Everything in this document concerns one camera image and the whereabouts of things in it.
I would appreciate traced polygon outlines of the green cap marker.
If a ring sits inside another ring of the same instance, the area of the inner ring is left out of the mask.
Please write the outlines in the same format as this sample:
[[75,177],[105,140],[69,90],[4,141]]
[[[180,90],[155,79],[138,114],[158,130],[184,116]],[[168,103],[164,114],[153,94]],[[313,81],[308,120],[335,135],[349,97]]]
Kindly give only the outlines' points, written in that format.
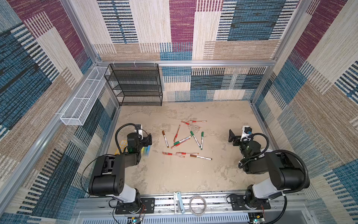
[[196,136],[194,135],[193,131],[190,131],[191,136],[194,138],[195,142],[197,143],[198,147],[201,147],[201,144],[199,143],[198,139],[196,138]]
[[183,142],[186,142],[186,141],[188,141],[191,137],[192,137],[192,136],[188,136],[188,137],[186,137],[186,138],[184,138],[184,139],[182,139],[182,140],[179,140],[179,141],[175,142],[174,145],[179,145],[179,144],[181,144],[181,143],[183,143]]
[[201,143],[200,143],[201,150],[203,150],[203,143],[204,143],[204,132],[201,132]]

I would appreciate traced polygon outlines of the brown cap marker bottom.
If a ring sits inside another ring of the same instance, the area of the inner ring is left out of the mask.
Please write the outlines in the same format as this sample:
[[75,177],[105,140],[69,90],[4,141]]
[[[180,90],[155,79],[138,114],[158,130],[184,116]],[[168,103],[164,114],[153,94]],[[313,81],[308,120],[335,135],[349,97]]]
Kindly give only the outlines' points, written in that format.
[[210,161],[212,160],[212,158],[199,156],[199,155],[194,155],[194,154],[190,154],[190,157],[200,158],[200,159],[205,159],[205,160],[210,160]]

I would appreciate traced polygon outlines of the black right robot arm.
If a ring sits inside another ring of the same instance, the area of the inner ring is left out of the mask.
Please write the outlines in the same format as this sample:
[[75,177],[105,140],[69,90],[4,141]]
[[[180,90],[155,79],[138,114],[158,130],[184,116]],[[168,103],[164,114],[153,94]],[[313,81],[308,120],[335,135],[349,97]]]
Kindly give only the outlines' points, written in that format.
[[310,186],[308,168],[303,159],[288,150],[269,150],[269,138],[265,134],[253,133],[251,127],[244,126],[241,135],[230,130],[228,142],[240,148],[243,158],[239,161],[239,169],[248,175],[269,175],[266,180],[248,186],[245,195],[237,200],[247,209],[267,209],[270,199]]

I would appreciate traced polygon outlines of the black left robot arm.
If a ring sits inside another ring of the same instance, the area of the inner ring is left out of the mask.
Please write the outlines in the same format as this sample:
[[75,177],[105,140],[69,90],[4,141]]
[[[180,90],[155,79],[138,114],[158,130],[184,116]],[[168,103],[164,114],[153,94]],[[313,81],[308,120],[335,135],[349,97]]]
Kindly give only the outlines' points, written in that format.
[[[120,148],[117,135],[125,128],[133,126],[135,131],[127,135],[127,146]],[[145,207],[141,201],[140,192],[125,183],[125,169],[137,166],[141,161],[142,148],[152,145],[152,135],[142,129],[140,124],[127,123],[115,132],[115,143],[118,155],[105,154],[92,160],[94,168],[89,178],[88,187],[84,187],[80,178],[82,190],[90,196],[110,197],[117,204],[114,211],[124,214],[136,214]]]

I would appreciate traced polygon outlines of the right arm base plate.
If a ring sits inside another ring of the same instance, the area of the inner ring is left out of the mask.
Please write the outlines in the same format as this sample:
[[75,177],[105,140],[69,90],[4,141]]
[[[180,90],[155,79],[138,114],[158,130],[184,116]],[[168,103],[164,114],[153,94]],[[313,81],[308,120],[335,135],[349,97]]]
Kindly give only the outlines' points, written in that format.
[[257,199],[246,195],[230,194],[227,197],[227,202],[232,206],[233,211],[271,209],[267,199]]

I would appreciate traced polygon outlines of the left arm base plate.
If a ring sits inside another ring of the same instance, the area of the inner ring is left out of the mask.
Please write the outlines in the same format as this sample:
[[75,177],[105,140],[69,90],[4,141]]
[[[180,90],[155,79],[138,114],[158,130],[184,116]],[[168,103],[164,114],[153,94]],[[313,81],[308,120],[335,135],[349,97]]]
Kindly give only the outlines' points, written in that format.
[[145,214],[153,214],[155,206],[155,198],[147,197],[136,200],[133,203],[118,202],[115,208],[116,215],[140,214],[143,211]]

